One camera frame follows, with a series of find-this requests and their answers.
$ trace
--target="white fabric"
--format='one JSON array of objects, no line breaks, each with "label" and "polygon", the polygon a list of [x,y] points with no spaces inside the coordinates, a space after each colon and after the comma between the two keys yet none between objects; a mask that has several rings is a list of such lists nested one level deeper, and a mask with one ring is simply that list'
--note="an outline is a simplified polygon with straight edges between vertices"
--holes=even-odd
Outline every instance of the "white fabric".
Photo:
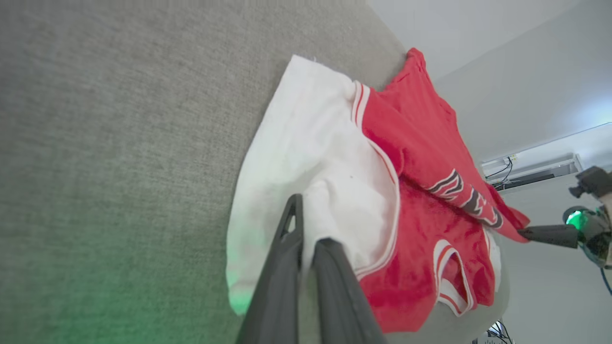
[{"label": "white fabric", "polygon": [[228,227],[233,310],[248,309],[289,196],[303,194],[303,270],[315,243],[343,244],[358,277],[380,269],[397,235],[399,191],[388,157],[353,122],[365,108],[345,75],[293,56],[242,165]]}]

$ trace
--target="green glowing light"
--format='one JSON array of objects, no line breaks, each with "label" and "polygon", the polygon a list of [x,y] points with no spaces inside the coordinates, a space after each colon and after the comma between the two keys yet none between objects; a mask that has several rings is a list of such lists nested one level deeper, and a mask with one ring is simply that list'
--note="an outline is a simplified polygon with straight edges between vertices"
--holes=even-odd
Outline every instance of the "green glowing light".
[{"label": "green glowing light", "polygon": [[573,225],[577,230],[582,230],[586,225],[586,217],[582,215],[582,212],[575,211],[567,217],[565,224]]}]

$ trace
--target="garment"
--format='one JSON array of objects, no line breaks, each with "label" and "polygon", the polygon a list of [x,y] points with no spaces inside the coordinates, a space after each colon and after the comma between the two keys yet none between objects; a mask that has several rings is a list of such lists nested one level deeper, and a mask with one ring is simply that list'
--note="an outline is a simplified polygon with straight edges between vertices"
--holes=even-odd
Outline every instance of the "garment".
[{"label": "garment", "polygon": [[526,242],[517,228],[529,220],[480,177],[421,52],[408,52],[383,92],[359,92],[365,110],[356,125],[391,159],[400,183],[394,255],[360,281],[383,332],[417,331],[437,301],[457,316],[491,305],[499,252],[486,228]]},{"label": "garment", "polygon": [[246,312],[289,196],[303,195],[302,270],[315,243],[343,244],[358,277],[393,252],[399,212],[389,158],[354,125],[357,84],[293,56],[249,147],[236,186],[227,234],[229,299]]}]

